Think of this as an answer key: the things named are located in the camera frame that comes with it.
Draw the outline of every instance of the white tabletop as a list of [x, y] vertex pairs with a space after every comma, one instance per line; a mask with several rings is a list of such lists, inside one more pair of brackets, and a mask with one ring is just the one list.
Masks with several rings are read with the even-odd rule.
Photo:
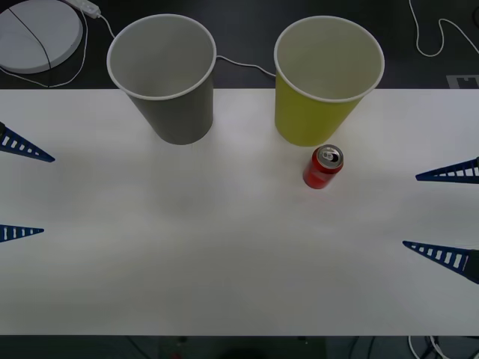
[[479, 187], [415, 175], [479, 156], [479, 90], [375, 90], [329, 143], [275, 130], [274, 90], [216, 90], [199, 142], [156, 137], [119, 90], [3, 90], [54, 156], [0, 153], [0, 334], [474, 334], [479, 286], [403, 240], [479, 248]]

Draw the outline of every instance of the white cable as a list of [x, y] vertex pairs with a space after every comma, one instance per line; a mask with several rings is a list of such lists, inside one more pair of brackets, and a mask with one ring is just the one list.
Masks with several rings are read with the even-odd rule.
[[106, 25], [108, 26], [108, 30], [110, 31], [110, 34], [112, 34], [113, 38], [115, 38], [115, 34], [113, 34], [112, 28], [111, 28], [110, 23], [108, 22], [108, 20], [104, 16], [101, 16], [101, 15], [98, 15], [98, 17], [101, 18], [104, 22], [106, 22]]
[[13, 77], [17, 77], [18, 79], [22, 79], [22, 80], [25, 80], [27, 82], [31, 82], [32, 84], [36, 84], [36, 85], [39, 85], [43, 88], [59, 88], [60, 86], [65, 86], [65, 85], [68, 85], [69, 83], [71, 83], [71, 81], [73, 81], [79, 74], [80, 72], [82, 71], [83, 69], [83, 64], [85, 63], [85, 57], [86, 57], [86, 54], [87, 54], [87, 43], [88, 43], [88, 24], [87, 24], [87, 19], [85, 17], [85, 14], [83, 13], [83, 11], [80, 11], [80, 13], [82, 13], [83, 15], [83, 20], [85, 21], [85, 27], [86, 27], [86, 32], [85, 32], [85, 47], [83, 49], [83, 60], [82, 60], [82, 65], [80, 66], [80, 70], [78, 70], [78, 72], [74, 75], [74, 77], [71, 78], [71, 80], [67, 81], [67, 82], [64, 82], [62, 84], [58, 84], [58, 85], [53, 85], [53, 86], [48, 86], [48, 85], [44, 85], [44, 84], [41, 84], [39, 82], [36, 82], [36, 81], [33, 81], [33, 80], [29, 80], [29, 79], [26, 79], [25, 77], [22, 77], [22, 76], [18, 76], [18, 75], [15, 75], [14, 73], [9, 73], [7, 71], [5, 71], [4, 69], [2, 69], [0, 67], [0, 70], [9, 75], [9, 76], [13, 76]]
[[418, 49], [419, 53], [421, 53], [421, 55], [423, 56], [426, 56], [428, 58], [433, 58], [434, 56], [437, 56], [441, 53], [442, 49], [444, 48], [444, 42], [445, 42], [445, 39], [444, 39], [444, 31], [442, 30], [442, 25], [441, 25], [441, 21], [445, 21], [445, 22], [448, 22], [450, 23], [452, 26], [454, 26], [457, 30], [459, 30], [459, 32], [466, 38], [467, 41], [469, 41], [469, 43], [471, 44], [472, 47], [474, 47], [474, 50], [476, 50], [476, 52], [479, 54], [479, 50], [478, 48], [475, 46], [475, 44], [473, 44], [473, 42], [471, 41], [471, 39], [469, 39], [467, 37], [466, 34], [464, 34], [464, 31], [461, 30], [461, 28], [459, 26], [457, 26], [456, 24], [454, 24], [452, 21], [448, 20], [448, 19], [439, 19], [438, 21], [438, 24], [439, 24], [439, 30], [441, 30], [441, 39], [442, 39], [442, 43], [441, 43], [441, 48], [439, 49], [439, 51], [435, 54], [432, 54], [432, 55], [428, 55], [428, 54], [425, 54], [424, 52], [421, 51], [421, 49], [419, 49], [419, 24], [418, 24], [418, 20], [416, 19], [416, 15], [414, 14], [414, 9], [412, 8], [412, 3], [411, 3], [412, 0], [409, 0], [409, 8], [411, 9], [411, 14], [412, 14], [412, 18], [414, 19], [414, 22], [416, 24], [416, 49]]
[[414, 348], [412, 347], [411, 336], [410, 335], [407, 337], [407, 343], [409, 344], [409, 349], [411, 350], [412, 355], [414, 355], [414, 358], [415, 359], [420, 359], [419, 355], [416, 354]]
[[439, 356], [442, 358], [442, 359], [450, 359], [449, 357], [446, 357], [444, 355], [444, 353], [442, 352], [441, 348], [439, 348], [439, 346], [436, 344], [436, 342], [434, 341], [434, 337], [431, 337], [429, 336], [429, 339], [431, 341], [431, 344], [433, 345], [433, 348], [436, 350], [437, 354], [439, 354]]
[[236, 61], [233, 61], [233, 60], [230, 60], [229, 58], [226, 58], [225, 56], [221, 56], [221, 55], [218, 55], [216, 56], [217, 58], [221, 58], [223, 60], [226, 60], [228, 62], [231, 62], [232, 64], [235, 64], [235, 65], [238, 65], [238, 66], [244, 66], [244, 67], [254, 67], [256, 69], [258, 69], [259, 71], [267, 74], [267, 75], [270, 75], [272, 77], [276, 77], [276, 75], [274, 73], [269, 73], [268, 71], [266, 71], [264, 68], [262, 67], [259, 67], [258, 65], [252, 65], [252, 64], [242, 64], [240, 62], [236, 62]]

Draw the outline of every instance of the gray floor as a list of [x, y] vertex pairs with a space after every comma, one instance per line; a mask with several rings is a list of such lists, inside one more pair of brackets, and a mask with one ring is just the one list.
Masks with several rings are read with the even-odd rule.
[[[177, 337], [133, 337], [150, 359], [219, 359], [231, 349], [259, 349], [265, 358], [347, 359], [352, 337], [190, 337], [178, 345]], [[352, 359], [367, 358], [370, 337], [357, 342]], [[479, 350], [479, 340], [440, 337], [442, 351], [451, 359], [467, 359]], [[426, 348], [423, 337], [413, 338], [417, 353]], [[0, 337], [0, 358], [6, 359], [145, 359], [125, 337]], [[370, 359], [411, 358], [405, 337], [377, 337]]]

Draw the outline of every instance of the red soda can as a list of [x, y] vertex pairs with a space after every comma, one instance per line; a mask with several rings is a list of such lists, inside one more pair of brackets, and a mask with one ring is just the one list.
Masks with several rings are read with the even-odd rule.
[[343, 163], [344, 156], [341, 150], [332, 144], [325, 144], [313, 152], [303, 178], [311, 188], [325, 188], [336, 173], [341, 171]]

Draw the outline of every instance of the cup rim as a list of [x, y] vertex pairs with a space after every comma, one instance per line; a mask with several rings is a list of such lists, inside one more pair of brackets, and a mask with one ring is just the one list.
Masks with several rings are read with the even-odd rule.
[[[281, 42], [283, 36], [288, 32], [290, 31], [292, 28], [294, 28], [295, 26], [303, 23], [303, 22], [306, 22], [306, 21], [309, 21], [309, 20], [312, 20], [312, 19], [334, 19], [334, 20], [339, 20], [340, 22], [346, 22], [348, 24], [351, 24], [351, 25], [354, 25], [355, 27], [357, 27], [359, 30], [361, 30], [364, 34], [366, 34], [374, 43], [374, 45], [376, 46], [376, 48], [378, 49], [379, 51], [379, 54], [380, 54], [380, 57], [381, 57], [381, 70], [379, 71], [379, 75], [377, 77], [377, 80], [373, 83], [372, 86], [370, 86], [366, 91], [364, 91], [363, 93], [360, 93], [359, 95], [356, 95], [356, 96], [353, 96], [353, 97], [348, 97], [346, 99], [325, 99], [325, 98], [322, 98], [322, 97], [318, 97], [318, 96], [313, 96], [307, 92], [304, 92], [303, 90], [299, 89], [297, 86], [293, 85], [293, 83], [283, 74], [283, 71], [281, 70], [281, 67], [279, 66], [279, 61], [278, 61], [278, 47], [279, 47], [279, 43]], [[295, 90], [295, 92], [297, 93], [300, 93], [301, 95], [303, 96], [306, 96], [306, 97], [309, 97], [310, 99], [314, 99], [316, 101], [321, 101], [321, 102], [333, 102], [333, 103], [342, 103], [342, 102], [351, 102], [351, 101], [354, 101], [356, 99], [361, 99], [362, 97], [366, 96], [368, 93], [370, 93], [372, 90], [374, 90], [377, 85], [379, 84], [379, 82], [381, 81], [382, 79], [382, 75], [384, 74], [384, 68], [385, 68], [385, 60], [384, 60], [384, 53], [382, 52], [382, 49], [381, 49], [381, 46], [379, 45], [379, 43], [377, 42], [376, 38], [374, 38], [374, 36], [368, 31], [366, 30], [365, 28], [363, 28], [362, 26], [356, 24], [355, 22], [353, 21], [350, 21], [348, 19], [343, 19], [342, 17], [337, 17], [337, 16], [324, 16], [324, 15], [321, 15], [321, 16], [310, 16], [310, 17], [306, 17], [304, 19], [301, 19], [299, 21], [296, 21], [294, 23], [292, 23], [291, 25], [289, 25], [287, 28], [285, 28], [283, 30], [283, 32], [281, 33], [281, 35], [279, 35], [278, 39], [276, 40], [276, 44], [275, 44], [275, 65], [276, 65], [276, 71], [278, 72], [278, 74], [283, 78], [283, 80], [293, 89]]]
[[[193, 86], [191, 86], [190, 88], [187, 88], [186, 90], [183, 90], [179, 93], [174, 93], [173, 95], [168, 95], [168, 96], [145, 96], [145, 95], [140, 95], [138, 93], [134, 93], [128, 89], [126, 89], [124, 86], [122, 86], [120, 84], [120, 82], [118, 82], [118, 80], [115, 78], [115, 76], [113, 75], [113, 72], [112, 72], [112, 68], [110, 66], [110, 60], [112, 58], [112, 50], [113, 48], [115, 47], [115, 44], [116, 42], [118, 41], [118, 39], [121, 37], [122, 34], [124, 34], [125, 32], [127, 32], [129, 29], [131, 29], [131, 27], [139, 24], [140, 22], [145, 22], [149, 19], [152, 19], [152, 18], [157, 18], [157, 17], [173, 17], [173, 18], [180, 18], [180, 19], [185, 19], [187, 21], [190, 21], [192, 23], [194, 23], [195, 25], [197, 25], [199, 28], [201, 28], [207, 35], [208, 37], [210, 38], [210, 41], [211, 41], [211, 44], [213, 45], [213, 59], [211, 60], [211, 65], [210, 65], [210, 68], [208, 69], [208, 71], [205, 73], [205, 75], [200, 79], [200, 81], [198, 81], [196, 84], [194, 84]], [[157, 15], [151, 15], [151, 16], [146, 16], [146, 17], [143, 17], [141, 19], [138, 19], [134, 22], [132, 22], [131, 24], [129, 24], [127, 27], [125, 27], [122, 31], [120, 31], [120, 33], [113, 39], [112, 43], [110, 44], [110, 47], [108, 49], [108, 54], [106, 56], [106, 68], [108, 70], [108, 74], [110, 75], [110, 79], [112, 79], [112, 81], [115, 83], [115, 85], [117, 85], [118, 88], [120, 88], [122, 91], [124, 91], [125, 93], [127, 93], [128, 95], [130, 96], [133, 96], [137, 99], [145, 99], [145, 100], [149, 100], [149, 101], [163, 101], [163, 100], [167, 100], [167, 99], [175, 99], [177, 97], [180, 97], [180, 96], [183, 96], [183, 95], [186, 95], [187, 93], [190, 93], [192, 92], [194, 89], [198, 88], [199, 86], [201, 86], [207, 79], [208, 77], [210, 77], [211, 75], [211, 72], [213, 71], [213, 68], [215, 67], [215, 63], [216, 63], [216, 43], [215, 43], [215, 39], [213, 39], [213, 36], [211, 35], [211, 33], [208, 31], [208, 29], [206, 27], [204, 27], [204, 25], [202, 25], [201, 23], [199, 23], [198, 21], [190, 18], [190, 17], [187, 17], [187, 16], [183, 16], [183, 15], [177, 15], [175, 13], [161, 13], [161, 14], [157, 14]]]

